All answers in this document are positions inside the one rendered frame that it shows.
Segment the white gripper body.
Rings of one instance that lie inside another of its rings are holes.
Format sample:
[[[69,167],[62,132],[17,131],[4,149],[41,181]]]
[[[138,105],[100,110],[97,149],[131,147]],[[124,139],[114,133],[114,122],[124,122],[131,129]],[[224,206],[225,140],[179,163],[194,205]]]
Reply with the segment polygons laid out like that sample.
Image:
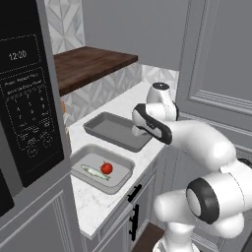
[[[133,126],[132,127],[132,134],[134,136],[138,137],[138,136],[146,135],[146,131],[139,129],[137,126]]]

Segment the grey tupperware tray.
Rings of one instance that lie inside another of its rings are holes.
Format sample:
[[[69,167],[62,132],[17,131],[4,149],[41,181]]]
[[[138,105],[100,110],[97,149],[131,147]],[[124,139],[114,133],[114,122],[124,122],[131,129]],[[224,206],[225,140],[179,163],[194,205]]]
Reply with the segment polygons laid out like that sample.
[[[110,177],[109,180],[91,176],[81,168],[81,165],[85,164],[100,171],[100,167],[105,161],[113,166],[112,172],[105,174]],[[78,150],[71,156],[71,165],[71,173],[74,176],[110,195],[121,189],[131,177],[135,167],[132,160],[97,145],[87,145]]]
[[[83,125],[85,131],[133,153],[138,153],[152,138],[145,134],[134,136],[131,120],[109,112],[102,112]]]

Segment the red tomato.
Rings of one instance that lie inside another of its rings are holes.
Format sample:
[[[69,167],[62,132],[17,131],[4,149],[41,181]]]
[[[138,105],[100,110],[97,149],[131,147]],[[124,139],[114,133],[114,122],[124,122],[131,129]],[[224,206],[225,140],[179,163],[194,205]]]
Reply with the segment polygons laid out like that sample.
[[[104,162],[102,164],[102,166],[100,167],[100,171],[103,173],[103,174],[110,174],[113,170],[113,166],[111,163],[109,162]]]

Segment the silver green fish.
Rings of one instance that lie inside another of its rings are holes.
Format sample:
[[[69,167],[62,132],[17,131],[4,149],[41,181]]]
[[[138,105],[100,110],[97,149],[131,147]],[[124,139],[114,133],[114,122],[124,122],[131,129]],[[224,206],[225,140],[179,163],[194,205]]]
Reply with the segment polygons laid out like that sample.
[[[98,178],[101,178],[101,179],[104,179],[104,180],[109,180],[110,177],[101,173],[100,171],[98,171],[97,169],[91,167],[91,166],[88,166],[88,165],[85,165],[85,164],[82,164],[81,165],[81,168],[86,171],[87,173],[89,173],[91,176],[95,176],[95,177],[98,177]]]

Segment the grey cupboard door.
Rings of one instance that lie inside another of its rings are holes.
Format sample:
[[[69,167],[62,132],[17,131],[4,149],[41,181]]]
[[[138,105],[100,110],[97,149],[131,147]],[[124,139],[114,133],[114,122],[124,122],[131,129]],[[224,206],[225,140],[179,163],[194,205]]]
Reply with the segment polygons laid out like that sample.
[[[126,201],[115,212],[106,252],[131,252],[149,222],[154,185],[155,177],[151,175],[132,202]]]

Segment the orange and white object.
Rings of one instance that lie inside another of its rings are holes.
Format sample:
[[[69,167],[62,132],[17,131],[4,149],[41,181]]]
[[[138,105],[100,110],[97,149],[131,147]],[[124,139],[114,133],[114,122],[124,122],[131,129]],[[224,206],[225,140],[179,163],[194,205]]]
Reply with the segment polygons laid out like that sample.
[[[61,109],[62,109],[62,113],[63,113],[63,122],[64,122],[64,126],[65,126],[65,132],[66,132],[66,134],[68,134],[69,128],[67,126],[67,119],[69,117],[69,114],[66,112],[65,102],[62,100],[61,100]]]

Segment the dark wooden shelf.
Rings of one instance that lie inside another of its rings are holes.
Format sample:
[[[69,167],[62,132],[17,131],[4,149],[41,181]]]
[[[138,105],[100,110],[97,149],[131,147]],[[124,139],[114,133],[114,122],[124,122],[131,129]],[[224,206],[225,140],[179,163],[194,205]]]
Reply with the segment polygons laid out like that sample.
[[[137,61],[137,55],[89,46],[56,54],[59,93],[67,95]]]

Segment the tall grey cupboard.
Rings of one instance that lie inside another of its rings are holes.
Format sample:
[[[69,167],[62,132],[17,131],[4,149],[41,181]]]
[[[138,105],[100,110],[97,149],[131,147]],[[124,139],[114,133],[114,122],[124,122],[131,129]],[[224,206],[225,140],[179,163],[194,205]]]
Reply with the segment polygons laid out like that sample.
[[[252,162],[252,0],[189,0],[176,104]]]

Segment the black microwave oven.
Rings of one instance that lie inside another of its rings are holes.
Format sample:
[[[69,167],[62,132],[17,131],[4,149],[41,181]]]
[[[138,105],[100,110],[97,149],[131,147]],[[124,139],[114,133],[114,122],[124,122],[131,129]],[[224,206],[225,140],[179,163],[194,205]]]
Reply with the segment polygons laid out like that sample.
[[[0,0],[0,221],[70,172],[43,0]]]

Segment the grey panelled cabinet front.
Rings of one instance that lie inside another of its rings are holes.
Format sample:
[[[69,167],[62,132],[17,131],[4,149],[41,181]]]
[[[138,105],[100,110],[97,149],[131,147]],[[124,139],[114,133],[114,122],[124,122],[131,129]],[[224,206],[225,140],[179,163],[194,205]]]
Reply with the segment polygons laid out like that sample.
[[[69,174],[0,219],[0,252],[84,252]]]

